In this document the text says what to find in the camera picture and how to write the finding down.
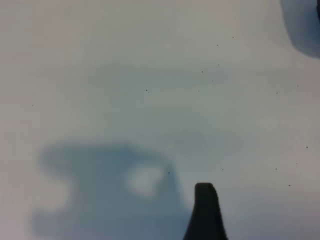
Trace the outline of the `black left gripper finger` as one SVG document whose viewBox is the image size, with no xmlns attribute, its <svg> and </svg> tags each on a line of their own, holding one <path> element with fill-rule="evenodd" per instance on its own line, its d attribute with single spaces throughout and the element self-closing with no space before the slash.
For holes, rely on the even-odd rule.
<svg viewBox="0 0 320 240">
<path fill-rule="evenodd" d="M 227 240 L 216 189 L 209 182 L 194 188 L 194 206 L 183 237 L 185 240 Z"/>
</svg>

